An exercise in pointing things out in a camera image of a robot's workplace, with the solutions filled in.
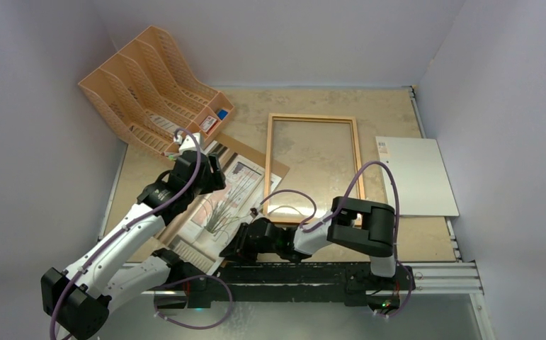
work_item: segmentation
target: white wall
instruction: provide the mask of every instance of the white wall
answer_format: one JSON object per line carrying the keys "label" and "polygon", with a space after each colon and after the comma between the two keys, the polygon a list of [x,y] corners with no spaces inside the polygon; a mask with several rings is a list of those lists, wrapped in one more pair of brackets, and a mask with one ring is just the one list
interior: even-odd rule
{"label": "white wall", "polygon": [[167,29],[231,86],[417,84],[464,0],[95,0],[116,47]]}
{"label": "white wall", "polygon": [[546,1],[467,0],[420,85],[497,335],[546,339]]}
{"label": "white wall", "polygon": [[46,339],[40,277],[95,243],[122,143],[76,83],[115,49],[90,0],[0,1],[0,339]]}

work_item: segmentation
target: blue object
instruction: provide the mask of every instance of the blue object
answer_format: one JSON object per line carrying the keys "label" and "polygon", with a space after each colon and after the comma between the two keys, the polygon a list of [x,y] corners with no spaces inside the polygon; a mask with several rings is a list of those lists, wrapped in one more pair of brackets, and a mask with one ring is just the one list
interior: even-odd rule
{"label": "blue object", "polygon": [[228,114],[229,113],[226,110],[222,110],[222,109],[217,112],[217,116],[220,119],[224,119],[225,117],[227,117]]}

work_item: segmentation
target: wooden table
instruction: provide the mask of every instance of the wooden table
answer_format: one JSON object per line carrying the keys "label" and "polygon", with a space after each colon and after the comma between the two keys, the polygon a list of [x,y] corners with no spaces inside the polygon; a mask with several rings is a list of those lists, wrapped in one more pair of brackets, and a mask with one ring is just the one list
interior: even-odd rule
{"label": "wooden table", "polygon": [[[234,119],[224,129],[227,135],[260,152],[266,150],[268,114],[310,113],[320,115],[344,115],[356,117],[359,131],[360,153],[363,162],[378,159],[375,136],[420,137],[419,126],[405,90],[309,90],[309,89],[221,89],[236,106]],[[282,134],[281,148],[273,150],[276,160],[287,164],[290,173],[282,185],[299,186],[317,190],[315,183],[308,183],[313,174],[330,177],[336,160],[317,157],[313,166],[292,166],[297,159],[312,159],[300,146],[301,142],[320,137],[317,129],[299,129],[287,126],[278,129]],[[124,217],[142,189],[166,170],[166,166],[134,147],[127,148],[125,160],[118,177],[113,201],[106,223],[106,232],[114,228]],[[385,192],[379,169],[364,173],[365,192],[368,200],[385,202]],[[284,198],[284,203],[299,205],[294,198]],[[156,239],[150,239],[130,260],[143,261],[151,251],[162,247]],[[454,251],[444,217],[405,217],[401,219],[398,237],[398,253],[402,261],[455,261]],[[261,261],[278,261],[275,255],[263,255]],[[331,245],[317,252],[309,261],[367,261],[368,257],[341,246]]]}

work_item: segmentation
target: wooden frame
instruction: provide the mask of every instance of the wooden frame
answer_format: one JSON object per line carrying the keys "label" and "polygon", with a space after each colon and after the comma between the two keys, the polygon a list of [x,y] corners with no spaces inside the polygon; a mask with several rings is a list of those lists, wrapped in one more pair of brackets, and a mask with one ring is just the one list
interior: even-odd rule
{"label": "wooden frame", "polygon": [[[266,160],[264,167],[264,196],[271,193],[271,165],[273,164],[273,124],[275,122],[310,122],[310,123],[345,123],[350,124],[352,134],[352,151],[354,156],[354,171],[358,171],[362,164],[360,161],[360,143],[358,141],[358,128],[356,127],[355,117],[344,117],[337,115],[295,115],[288,113],[269,113],[268,129],[266,134]],[[358,179],[358,198],[365,199],[365,185],[363,177]],[[268,214],[268,201],[263,204],[263,213]],[[273,223],[300,223],[301,217],[270,217],[268,219]]]}

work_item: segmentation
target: white board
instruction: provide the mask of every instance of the white board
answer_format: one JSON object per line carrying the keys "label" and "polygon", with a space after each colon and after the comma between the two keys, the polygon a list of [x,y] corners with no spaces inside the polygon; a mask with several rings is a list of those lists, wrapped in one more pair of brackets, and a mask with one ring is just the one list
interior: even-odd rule
{"label": "white board", "polygon": [[[448,175],[436,140],[376,137],[379,160],[394,175],[403,216],[458,216]],[[394,207],[394,192],[383,172],[385,197]]]}

